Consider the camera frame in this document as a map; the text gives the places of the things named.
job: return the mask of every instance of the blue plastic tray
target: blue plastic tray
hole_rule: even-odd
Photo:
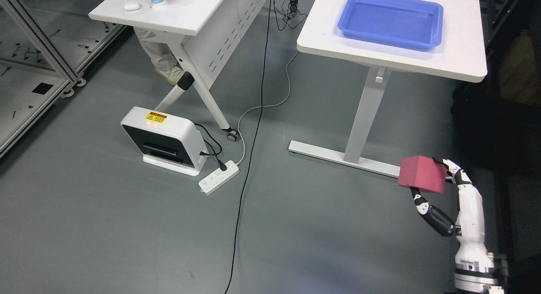
[[[420,0],[347,0],[338,28],[348,38],[420,50],[441,43],[443,7]]]

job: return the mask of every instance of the white desk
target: white desk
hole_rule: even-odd
[[[124,4],[141,3],[126,12]],[[235,132],[209,92],[220,71],[244,36],[265,0],[166,0],[152,6],[149,0],[104,0],[91,19],[122,23],[151,30],[153,41],[168,44],[180,66],[195,78],[194,86],[223,130]],[[156,108],[165,111],[184,92],[174,87]]]
[[[291,152],[398,178],[400,167],[360,157],[391,70],[468,82],[481,82],[487,73],[479,0],[423,1],[437,2],[444,8],[441,44],[427,52],[346,38],[338,30],[338,21],[347,0],[315,0],[297,40],[297,49],[369,65],[370,70],[346,151],[291,141]]]

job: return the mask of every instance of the black panel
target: black panel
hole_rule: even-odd
[[[122,125],[142,153],[194,167],[182,142],[170,136]]]
[[[39,85],[36,88],[34,88],[32,92],[38,93],[38,94],[46,94],[49,90],[51,90],[51,88],[52,88],[51,84],[39,83]]]

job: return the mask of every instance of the red sponge block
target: red sponge block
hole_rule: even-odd
[[[447,169],[431,158],[416,155],[402,159],[398,185],[419,188],[421,192],[443,194]]]

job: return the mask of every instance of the caster wheel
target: caster wheel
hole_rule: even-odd
[[[77,86],[77,87],[83,87],[83,86],[86,85],[86,84],[87,84],[87,80],[85,80],[85,79],[83,79],[83,78],[80,78],[79,81],[77,81],[77,82],[75,83],[75,86]]]
[[[231,130],[227,133],[227,138],[228,140],[235,142],[238,139],[238,131]]]
[[[70,96],[73,96],[75,94],[75,91],[73,89],[66,90],[60,94],[61,99],[69,98]]]

